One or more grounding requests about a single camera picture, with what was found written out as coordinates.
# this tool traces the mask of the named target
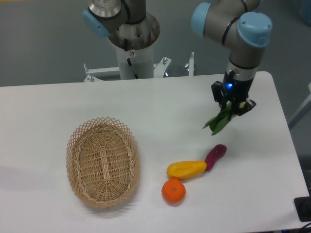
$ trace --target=yellow squash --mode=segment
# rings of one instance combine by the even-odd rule
[[[185,180],[199,175],[207,167],[204,161],[183,161],[169,165],[167,174],[170,178]]]

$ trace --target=toy vegetable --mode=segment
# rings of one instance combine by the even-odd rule
[[[210,171],[217,162],[217,160],[225,155],[226,151],[227,147],[225,145],[216,145],[205,158],[205,162],[207,164],[205,171]]]
[[[190,179],[203,171],[207,167],[204,161],[183,161],[169,165],[167,174],[170,178],[178,180]]]
[[[245,102],[240,104],[240,108],[244,107]],[[219,112],[216,117],[213,117],[211,120],[205,123],[204,128],[209,126],[212,131],[212,135],[219,133],[224,127],[231,121],[231,119],[235,116],[232,115],[232,104],[229,102],[227,107]]]

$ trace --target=toy fruit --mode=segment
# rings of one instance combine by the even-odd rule
[[[227,147],[225,145],[216,145],[206,156],[205,162],[207,164],[207,167],[205,171],[210,171],[217,162],[217,160],[225,155],[226,151]]]
[[[162,187],[162,195],[170,203],[180,202],[185,194],[186,188],[178,179],[170,179]]]
[[[199,175],[207,167],[204,161],[183,161],[169,165],[167,174],[170,178],[185,180]]]

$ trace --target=oval basket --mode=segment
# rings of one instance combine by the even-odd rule
[[[72,190],[85,204],[98,208],[120,204],[139,181],[136,141],[119,120],[92,119],[70,137],[66,167]]]

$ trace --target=orange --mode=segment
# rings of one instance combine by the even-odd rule
[[[171,203],[180,202],[185,197],[185,194],[186,188],[178,179],[170,179],[162,187],[164,199]]]

